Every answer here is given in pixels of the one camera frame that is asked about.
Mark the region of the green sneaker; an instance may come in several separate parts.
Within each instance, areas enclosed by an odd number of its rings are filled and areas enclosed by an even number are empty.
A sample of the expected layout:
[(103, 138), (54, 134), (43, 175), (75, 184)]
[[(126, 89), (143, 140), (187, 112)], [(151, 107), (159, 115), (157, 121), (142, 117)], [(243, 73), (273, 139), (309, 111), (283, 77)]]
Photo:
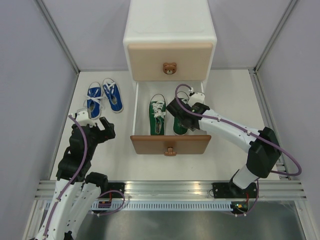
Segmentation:
[(149, 127), (151, 136), (163, 136), (165, 134), (167, 104), (165, 97), (155, 94), (148, 107)]
[[(180, 100), (182, 100), (183, 103), (187, 104), (189, 101), (189, 95), (184, 91), (179, 91), (177, 93), (177, 96)], [(181, 123), (181, 121), (175, 117), (174, 118), (174, 124), (173, 124), (173, 132), (177, 136), (185, 135), (188, 131), (188, 128), (184, 127)]]

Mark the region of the brown drawer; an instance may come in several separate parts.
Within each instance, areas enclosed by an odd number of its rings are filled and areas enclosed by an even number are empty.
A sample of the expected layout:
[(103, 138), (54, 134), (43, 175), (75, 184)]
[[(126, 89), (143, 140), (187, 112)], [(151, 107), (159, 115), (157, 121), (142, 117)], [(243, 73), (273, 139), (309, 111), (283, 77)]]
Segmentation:
[(194, 88), (195, 92), (204, 92), (201, 81), (140, 81), (135, 87), (135, 106), (132, 145), (138, 155), (164, 155), (168, 148), (173, 148), (177, 155), (201, 155), (211, 140), (203, 130), (195, 130), (185, 135), (175, 135), (174, 117), (166, 112), (164, 135), (150, 134), (149, 103), (155, 94), (162, 94), (168, 105), (175, 98), (175, 89), (180, 84)]

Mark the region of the bear knob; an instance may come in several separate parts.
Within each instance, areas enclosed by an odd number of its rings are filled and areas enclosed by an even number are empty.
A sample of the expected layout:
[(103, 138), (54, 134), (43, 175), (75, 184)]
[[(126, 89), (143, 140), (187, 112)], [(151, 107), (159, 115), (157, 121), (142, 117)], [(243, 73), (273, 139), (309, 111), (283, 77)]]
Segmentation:
[(175, 62), (163, 63), (162, 70), (166, 75), (173, 75), (177, 71), (177, 64)]
[(168, 147), (167, 151), (164, 152), (164, 155), (166, 157), (174, 157), (177, 155), (177, 153), (174, 151), (174, 149), (172, 147)]

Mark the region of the beige drawer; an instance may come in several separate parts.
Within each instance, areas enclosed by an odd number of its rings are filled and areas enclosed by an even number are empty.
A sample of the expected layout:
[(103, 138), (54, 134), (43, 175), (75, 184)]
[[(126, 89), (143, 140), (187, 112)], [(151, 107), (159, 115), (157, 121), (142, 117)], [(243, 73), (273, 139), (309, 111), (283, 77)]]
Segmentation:
[[(204, 81), (212, 63), (211, 42), (130, 43), (127, 49), (136, 82)], [(163, 63), (176, 63), (176, 72), (165, 74)]]

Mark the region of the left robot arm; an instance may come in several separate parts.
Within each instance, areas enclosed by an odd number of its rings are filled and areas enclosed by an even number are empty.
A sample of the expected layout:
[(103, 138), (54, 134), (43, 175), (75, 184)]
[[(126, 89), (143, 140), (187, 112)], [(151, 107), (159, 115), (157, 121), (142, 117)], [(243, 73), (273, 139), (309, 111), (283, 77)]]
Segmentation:
[(54, 194), (36, 240), (76, 239), (91, 205), (109, 193), (108, 177), (89, 169), (97, 146), (116, 137), (114, 124), (100, 117), (100, 129), (88, 116), (69, 118), (69, 145), (58, 164)]

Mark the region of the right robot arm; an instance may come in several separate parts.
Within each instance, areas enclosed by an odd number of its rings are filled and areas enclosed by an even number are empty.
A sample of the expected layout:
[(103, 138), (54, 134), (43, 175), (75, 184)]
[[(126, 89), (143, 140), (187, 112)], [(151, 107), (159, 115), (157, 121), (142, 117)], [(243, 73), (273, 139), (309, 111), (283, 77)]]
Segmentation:
[(241, 125), (199, 102), (189, 106), (181, 99), (174, 99), (166, 109), (191, 131), (218, 134), (247, 153), (245, 165), (228, 182), (227, 192), (235, 198), (241, 197), (255, 180), (267, 178), (280, 158), (281, 152), (275, 147), (279, 142), (268, 127), (258, 130)]

